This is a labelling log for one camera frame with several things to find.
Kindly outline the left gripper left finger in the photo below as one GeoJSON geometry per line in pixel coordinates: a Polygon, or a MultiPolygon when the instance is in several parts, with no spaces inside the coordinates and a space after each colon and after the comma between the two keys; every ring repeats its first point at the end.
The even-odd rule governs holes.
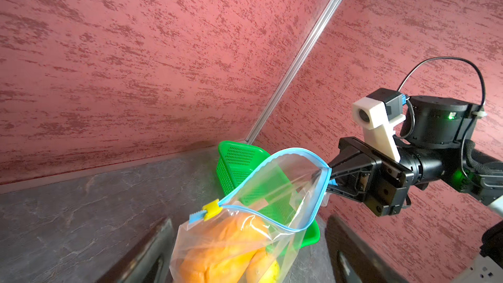
{"type": "Polygon", "coordinates": [[[166,282],[175,245],[172,220],[160,220],[98,282],[166,282]]]}

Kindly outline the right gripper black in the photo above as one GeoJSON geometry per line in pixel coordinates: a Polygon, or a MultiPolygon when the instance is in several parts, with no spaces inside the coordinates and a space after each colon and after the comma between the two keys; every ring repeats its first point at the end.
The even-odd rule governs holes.
{"type": "Polygon", "coordinates": [[[403,147],[399,154],[396,162],[355,137],[340,139],[326,191],[365,204],[377,217],[399,214],[411,206],[415,184],[415,157],[403,147]]]}

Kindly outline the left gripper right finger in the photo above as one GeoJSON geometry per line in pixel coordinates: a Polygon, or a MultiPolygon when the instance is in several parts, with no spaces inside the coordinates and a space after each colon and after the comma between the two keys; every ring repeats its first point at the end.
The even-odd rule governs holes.
{"type": "Polygon", "coordinates": [[[343,220],[327,220],[325,238],[336,282],[406,282],[343,220]]]}

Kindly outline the orange mango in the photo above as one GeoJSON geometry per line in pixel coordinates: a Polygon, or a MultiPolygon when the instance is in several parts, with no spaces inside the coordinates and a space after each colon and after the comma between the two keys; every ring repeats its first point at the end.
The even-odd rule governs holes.
{"type": "Polygon", "coordinates": [[[203,223],[202,234],[174,272],[175,282],[239,282],[255,253],[269,240],[257,216],[238,213],[203,223]]]}

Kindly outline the yellow green mango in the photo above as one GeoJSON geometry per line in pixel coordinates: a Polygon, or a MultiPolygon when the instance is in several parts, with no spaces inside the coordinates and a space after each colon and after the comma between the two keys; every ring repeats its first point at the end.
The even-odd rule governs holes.
{"type": "Polygon", "coordinates": [[[274,255],[259,249],[245,272],[246,282],[278,282],[280,266],[274,255]]]}

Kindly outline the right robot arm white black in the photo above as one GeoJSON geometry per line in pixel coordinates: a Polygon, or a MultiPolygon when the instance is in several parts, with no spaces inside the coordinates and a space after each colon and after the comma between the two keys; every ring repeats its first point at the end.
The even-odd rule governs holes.
{"type": "Polygon", "coordinates": [[[339,141],[329,193],[392,216],[411,205],[411,187],[441,180],[502,213],[502,162],[471,141],[481,105],[379,89],[355,102],[352,115],[364,137],[339,141]]]}

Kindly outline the green plastic basket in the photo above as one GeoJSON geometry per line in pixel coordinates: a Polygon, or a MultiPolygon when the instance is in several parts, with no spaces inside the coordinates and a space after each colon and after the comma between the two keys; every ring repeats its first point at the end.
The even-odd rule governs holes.
{"type": "MultiPolygon", "coordinates": [[[[222,141],[218,145],[220,155],[216,167],[217,179],[225,195],[231,194],[256,170],[270,154],[254,145],[233,141],[222,141]]],[[[246,183],[248,192],[239,196],[239,201],[281,224],[287,225],[293,218],[295,208],[290,204],[290,196],[276,200],[273,189],[288,183],[287,176],[279,169],[275,176],[265,182],[255,180],[246,183]]]]}

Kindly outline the right corner aluminium post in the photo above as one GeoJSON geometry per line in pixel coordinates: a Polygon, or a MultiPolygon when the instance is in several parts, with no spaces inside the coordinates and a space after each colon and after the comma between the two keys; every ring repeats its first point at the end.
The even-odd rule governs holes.
{"type": "Polygon", "coordinates": [[[293,62],[289,66],[287,72],[285,73],[284,77],[278,84],[278,87],[272,94],[270,100],[267,102],[267,105],[265,106],[264,110],[260,114],[258,120],[255,122],[254,126],[252,127],[251,131],[247,135],[246,139],[243,141],[245,144],[252,144],[258,137],[259,133],[265,126],[267,120],[269,117],[272,115],[273,111],[275,110],[276,106],[280,103],[283,95],[286,93],[288,90],[288,87],[291,85],[292,81],[300,71],[302,65],[304,64],[305,60],[309,56],[310,52],[313,50],[316,42],[318,41],[319,37],[322,35],[324,32],[326,26],[330,22],[332,16],[336,12],[336,10],[339,8],[343,0],[329,0],[327,5],[325,6],[324,10],[322,11],[321,15],[319,16],[318,20],[314,24],[312,30],[310,31],[309,35],[307,36],[305,42],[303,43],[302,47],[300,48],[299,52],[297,53],[296,57],[294,58],[293,62]]]}

